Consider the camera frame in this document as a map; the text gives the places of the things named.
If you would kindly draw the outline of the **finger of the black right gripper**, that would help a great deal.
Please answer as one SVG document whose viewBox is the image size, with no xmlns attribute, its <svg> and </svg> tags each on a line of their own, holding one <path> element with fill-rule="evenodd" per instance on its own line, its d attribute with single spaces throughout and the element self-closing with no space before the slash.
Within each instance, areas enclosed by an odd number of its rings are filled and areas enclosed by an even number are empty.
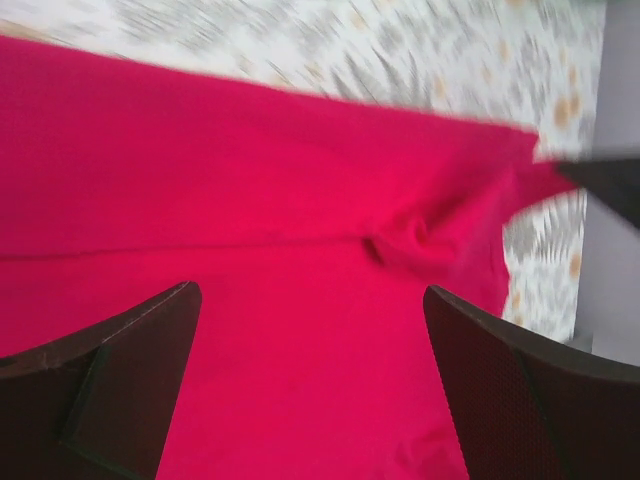
<svg viewBox="0 0 640 480">
<path fill-rule="evenodd" d="M 561 161 L 555 170 L 639 229 L 638 157 Z"/>
</svg>

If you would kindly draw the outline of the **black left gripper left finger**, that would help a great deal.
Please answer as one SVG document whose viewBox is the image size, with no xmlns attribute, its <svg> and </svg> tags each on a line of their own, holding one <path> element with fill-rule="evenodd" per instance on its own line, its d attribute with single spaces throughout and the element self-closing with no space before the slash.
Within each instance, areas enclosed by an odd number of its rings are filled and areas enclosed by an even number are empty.
<svg viewBox="0 0 640 480">
<path fill-rule="evenodd" d="M 200 309 L 184 282 L 2 358 L 2 478 L 155 478 Z"/>
</svg>

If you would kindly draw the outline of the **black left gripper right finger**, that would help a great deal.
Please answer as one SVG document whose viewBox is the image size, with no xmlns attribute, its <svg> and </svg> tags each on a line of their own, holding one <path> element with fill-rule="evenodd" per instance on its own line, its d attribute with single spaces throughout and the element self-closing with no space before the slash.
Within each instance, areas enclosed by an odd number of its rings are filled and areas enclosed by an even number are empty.
<svg viewBox="0 0 640 480">
<path fill-rule="evenodd" d="M 428 334 L 472 479 L 636 479 L 639 369 L 432 286 Z"/>
</svg>

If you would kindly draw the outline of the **magenta t shirt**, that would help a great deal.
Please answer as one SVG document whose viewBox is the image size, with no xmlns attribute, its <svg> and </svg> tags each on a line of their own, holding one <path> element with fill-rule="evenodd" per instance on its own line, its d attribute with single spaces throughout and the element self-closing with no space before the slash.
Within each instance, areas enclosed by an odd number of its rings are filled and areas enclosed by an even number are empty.
<svg viewBox="0 0 640 480">
<path fill-rule="evenodd" d="M 184 281 L 163 479 L 463 479 L 422 309 L 492 314 L 534 132 L 1 41 L 1 350 Z"/>
</svg>

